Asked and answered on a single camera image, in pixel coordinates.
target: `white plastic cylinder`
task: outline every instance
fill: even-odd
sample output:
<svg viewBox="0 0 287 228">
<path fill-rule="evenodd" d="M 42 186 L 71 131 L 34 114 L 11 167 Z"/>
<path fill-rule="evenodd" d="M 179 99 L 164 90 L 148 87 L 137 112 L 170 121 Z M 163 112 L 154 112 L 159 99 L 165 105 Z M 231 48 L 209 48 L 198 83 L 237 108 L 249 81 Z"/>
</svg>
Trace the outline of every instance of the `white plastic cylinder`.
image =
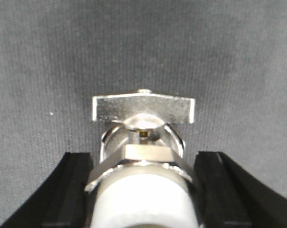
<svg viewBox="0 0 287 228">
<path fill-rule="evenodd" d="M 166 177 L 136 174 L 105 188 L 95 203 L 91 228 L 198 228 L 184 188 Z"/>
</svg>

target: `gray cloth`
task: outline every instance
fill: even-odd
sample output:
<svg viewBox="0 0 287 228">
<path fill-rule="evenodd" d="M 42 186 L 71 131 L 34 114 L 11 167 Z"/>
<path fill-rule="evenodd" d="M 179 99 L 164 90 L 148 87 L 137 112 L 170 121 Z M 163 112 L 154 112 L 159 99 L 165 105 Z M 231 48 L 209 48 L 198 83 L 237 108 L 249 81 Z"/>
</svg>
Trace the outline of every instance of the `gray cloth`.
<svg viewBox="0 0 287 228">
<path fill-rule="evenodd" d="M 0 0 L 0 223 L 64 152 L 98 160 L 91 95 L 195 97 L 185 158 L 223 151 L 287 197 L 287 0 Z"/>
</svg>

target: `black clamp jaw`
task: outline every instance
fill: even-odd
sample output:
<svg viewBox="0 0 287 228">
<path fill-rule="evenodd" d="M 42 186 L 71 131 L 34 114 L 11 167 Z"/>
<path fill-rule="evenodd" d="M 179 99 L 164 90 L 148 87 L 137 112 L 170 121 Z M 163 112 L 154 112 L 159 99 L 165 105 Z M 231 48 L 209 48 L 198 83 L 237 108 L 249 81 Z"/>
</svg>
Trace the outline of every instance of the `black clamp jaw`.
<svg viewBox="0 0 287 228">
<path fill-rule="evenodd" d="M 94 96 L 92 120 L 109 126 L 102 136 L 100 164 L 93 168 L 89 153 L 65 153 L 1 228 L 98 228 L 94 214 L 100 196 L 138 172 L 167 178 L 186 191 L 194 208 L 185 212 L 194 218 L 186 224 L 193 228 L 287 228 L 287 199 L 224 153 L 199 152 L 193 169 L 182 159 L 185 143 L 172 124 L 193 123 L 194 105 L 192 98 L 148 89 Z"/>
</svg>

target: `gray fabric background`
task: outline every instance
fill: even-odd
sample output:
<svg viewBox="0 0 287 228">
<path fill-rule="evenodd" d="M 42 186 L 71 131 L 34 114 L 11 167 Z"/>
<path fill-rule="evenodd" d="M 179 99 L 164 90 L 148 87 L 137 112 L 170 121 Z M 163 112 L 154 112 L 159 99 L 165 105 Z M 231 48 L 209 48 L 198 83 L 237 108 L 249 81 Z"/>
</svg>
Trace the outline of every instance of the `gray fabric background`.
<svg viewBox="0 0 287 228">
<path fill-rule="evenodd" d="M 287 0 L 0 0 L 0 223 L 65 151 L 98 159 L 91 95 L 140 87 L 196 98 L 190 164 L 224 151 L 287 197 Z"/>
</svg>

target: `metal connector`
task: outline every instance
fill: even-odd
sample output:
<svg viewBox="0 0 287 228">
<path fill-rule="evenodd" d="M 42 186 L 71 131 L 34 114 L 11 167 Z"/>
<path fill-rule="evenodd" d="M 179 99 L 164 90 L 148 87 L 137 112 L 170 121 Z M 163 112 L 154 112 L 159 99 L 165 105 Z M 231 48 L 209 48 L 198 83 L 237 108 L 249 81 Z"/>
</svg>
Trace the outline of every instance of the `metal connector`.
<svg viewBox="0 0 287 228">
<path fill-rule="evenodd" d="M 127 167 L 158 167 L 192 183 L 193 170 L 182 159 L 185 143 L 171 124 L 194 122 L 193 98 L 152 93 L 92 98 L 92 120 L 115 125 L 102 136 L 100 164 L 91 171 L 85 191 Z"/>
</svg>

